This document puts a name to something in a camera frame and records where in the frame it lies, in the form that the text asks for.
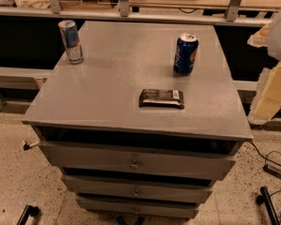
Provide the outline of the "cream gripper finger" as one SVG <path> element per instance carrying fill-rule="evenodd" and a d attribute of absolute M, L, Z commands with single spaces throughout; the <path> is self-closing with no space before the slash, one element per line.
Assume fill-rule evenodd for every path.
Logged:
<path fill-rule="evenodd" d="M 258 30 L 258 32 L 250 36 L 250 38 L 247 41 L 247 44 L 253 47 L 267 47 L 270 26 L 271 25 L 269 23 L 262 26 Z"/>
<path fill-rule="evenodd" d="M 281 110 L 281 62 L 274 68 L 264 68 L 259 74 L 257 93 L 253 98 L 248 121 L 263 125 Z"/>

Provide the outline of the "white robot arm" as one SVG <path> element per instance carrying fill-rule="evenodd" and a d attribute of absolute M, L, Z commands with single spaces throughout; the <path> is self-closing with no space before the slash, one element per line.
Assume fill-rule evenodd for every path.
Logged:
<path fill-rule="evenodd" d="M 259 83 L 265 81 L 265 84 L 254 97 L 248 115 L 251 124 L 263 125 L 272 120 L 281 109 L 281 10 L 271 23 L 264 25 L 247 43 L 257 48 L 266 47 L 268 55 L 278 61 L 270 70 L 266 81 L 263 73 L 260 73 Z"/>

